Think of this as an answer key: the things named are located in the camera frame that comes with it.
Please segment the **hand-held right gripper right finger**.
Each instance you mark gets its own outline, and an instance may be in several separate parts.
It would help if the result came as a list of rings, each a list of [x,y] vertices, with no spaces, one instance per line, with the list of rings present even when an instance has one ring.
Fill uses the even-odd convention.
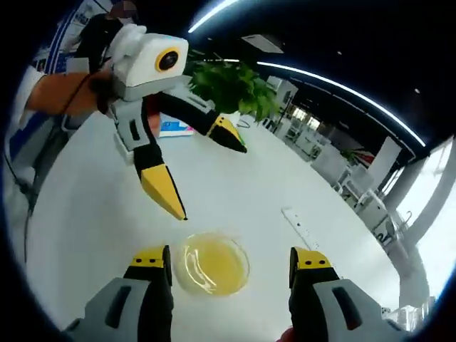
[[[318,251],[292,247],[289,312],[295,341],[404,341],[405,331],[381,306],[338,276]]]

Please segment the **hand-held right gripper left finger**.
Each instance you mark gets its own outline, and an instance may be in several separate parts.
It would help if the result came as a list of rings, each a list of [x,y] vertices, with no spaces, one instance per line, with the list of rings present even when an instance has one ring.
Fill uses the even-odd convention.
[[[164,244],[139,251],[64,332],[70,341],[170,341],[173,308],[170,247]]]

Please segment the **person's left hand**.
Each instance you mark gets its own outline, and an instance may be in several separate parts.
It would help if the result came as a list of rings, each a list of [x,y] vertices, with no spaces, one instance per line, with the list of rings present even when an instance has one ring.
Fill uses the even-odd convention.
[[[95,94],[97,109],[107,114],[110,106],[119,99],[115,91],[115,79],[110,72],[94,73],[89,82],[90,90]]]

